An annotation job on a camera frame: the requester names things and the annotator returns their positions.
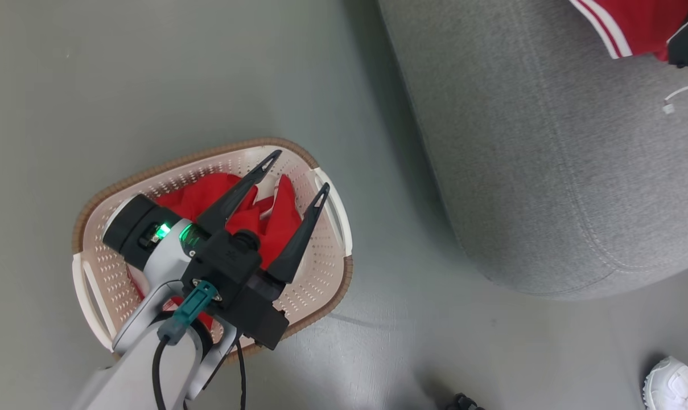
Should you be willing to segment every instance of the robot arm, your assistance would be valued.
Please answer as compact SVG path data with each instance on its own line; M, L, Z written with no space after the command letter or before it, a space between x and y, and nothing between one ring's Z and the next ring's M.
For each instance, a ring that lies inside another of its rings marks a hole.
M225 223L281 153L274 151L258 164L200 216L199 224L144 195L123 202L112 214L104 244L142 270L151 291L114 339L112 348L122 359L92 376L74 410L177 410L205 389L242 335L271 350L276 347L289 322L273 301L295 276L329 186L323 185L268 270L260 267L255 234L231 235ZM171 317L164 317L164 304L172 296L185 301ZM223 327L222 340L215 345L196 320L201 311ZM155 354L158 366L153 366Z

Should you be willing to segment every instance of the white basket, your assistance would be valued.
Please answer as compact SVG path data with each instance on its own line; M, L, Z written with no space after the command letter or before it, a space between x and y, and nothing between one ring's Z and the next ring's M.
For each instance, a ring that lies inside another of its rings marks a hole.
M277 309L286 311L291 322L286 336L328 314L341 301L353 271L352 238L336 187L315 160L292 142L264 138L237 143L125 179L99 192L86 205L73 233L73 282L86 321L105 348L112 350L118 329L141 302L123 258L101 241L102 227L118 205L135 194L152 199L168 194L207 174L226 172L242 176L276 149L281 149L282 155L258 185L260 198L273 194L274 182L286 174L296 190L296 206L302 212L324 182L331 185L325 212L318 220L296 278L274 302ZM216 324L215 342L220 336L221 328ZM253 349L251 340L242 339L241 343L246 352Z

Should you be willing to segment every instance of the wicker rim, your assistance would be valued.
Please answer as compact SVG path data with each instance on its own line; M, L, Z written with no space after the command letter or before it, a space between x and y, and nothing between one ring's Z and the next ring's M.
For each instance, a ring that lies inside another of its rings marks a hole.
M215 155L231 153L231 151L245 150L246 148L260 147L261 145L274 145L276 147L285 148L286 150L292 151L296 155L300 156L311 167L311 169L318 168L318 162L316 162L313 156L311 156L311 154L308 153L307 150L297 145L297 143L291 142L289 140L284 140L283 138L271 137L255 138L254 140L230 143L229 145L209 148L208 150L198 151L198 153L193 153L190 155L183 156L181 158L177 158L172 161L168 161L167 163L164 163L160 166L155 166L154 168L147 169L146 171L142 171L126 179L122 179L121 181L118 181L117 183L110 185L106 189L101 190L98 194L94 195L94 197L86 203L80 215L78 215L76 225L73 228L73 236L71 237L71 249L73 251L73 254L77 254L83 250L84 228L88 223L88 219L90 218L91 213L93 213L93 210L95 210L101 202L104 202L105 199L107 199L111 195L114 195L120 190L124 190L132 186L133 184L137 184L138 182L141 182L144 179L149 179L150 177L153 177L157 174L161 174L162 172L170 171L171 169L175 169L180 166L185 166L187 164L200 161L209 157L213 157ZM351 283L351 278L353 274L354 259L351 255L349 255L344 258L344 277L341 281L341 285L339 285L339 288L338 290L336 290L336 293L334 294L333 298L330 301L328 301L328 303L324 305L323 308L310 314L309 316L305 317L299 322L289 326L289 328L284 333L283 338L285 339L290 335L293 335L294 333L297 333L300 330L305 329L305 327L308 327L309 325L313 324L313 322L316 322L318 319L321 319L322 317L331 313L331 311L334 308L336 308L337 305L339 305L341 299L344 298L344 294L346 294L346 291L349 289L349 284ZM257 353L261 350L263 350L263 347L250 345L248 347L243 348L242 352L246 355L250 355L253 353ZM228 355L224 363L227 364L234 361L237 361L237 355Z

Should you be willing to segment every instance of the gray floor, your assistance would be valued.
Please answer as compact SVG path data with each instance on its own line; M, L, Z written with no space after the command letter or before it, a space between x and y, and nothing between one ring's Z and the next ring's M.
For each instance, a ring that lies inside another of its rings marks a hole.
M341 192L355 277L333 314L248 360L257 408L641 408L688 362L688 273L563 303L482 278L456 246L377 8L365 0L0 0L0 408L66 408L112 363L71 284L105 185L206 147L293 140ZM225 368L191 408L237 408Z

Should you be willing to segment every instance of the white stripe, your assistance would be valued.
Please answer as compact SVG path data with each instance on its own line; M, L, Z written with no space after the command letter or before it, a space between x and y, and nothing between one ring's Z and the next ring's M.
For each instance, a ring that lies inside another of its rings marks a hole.
M604 31L602 28L601 24L599 24L599 21L596 20L596 17L589 11L588 8L584 7L579 0L570 0L572 2L572 5L576 7L577 10L581 11L581 13L586 17L587 20L589 20L589 23L591 23L592 26L594 26L594 30L596 30L596 33L599 34L599 36L602 38L602 41L604 41L604 45L607 46L607 51L609 52L609 56L614 58L615 60L619 58L619 55L617 55L617 52L615 51L614 45L612 45L612 40L609 39L609 36L607 35L607 32Z
M610 15L609 12L601 5L597 5L594 0L582 0L582 2L584 2L586 7L589 7L592 11L594 11L594 14L596 14L597 18L604 23L604 26L607 28L607 30L609 30L609 33L612 34L612 39L614 39L615 43L617 43L617 48L619 48L619 52L622 54L622 57L630 57L630 55L632 55L632 49L629 48L629 44L627 39L624 37L624 33L622 33L622 29L619 28L619 25L617 25L615 19L612 18L612 15Z

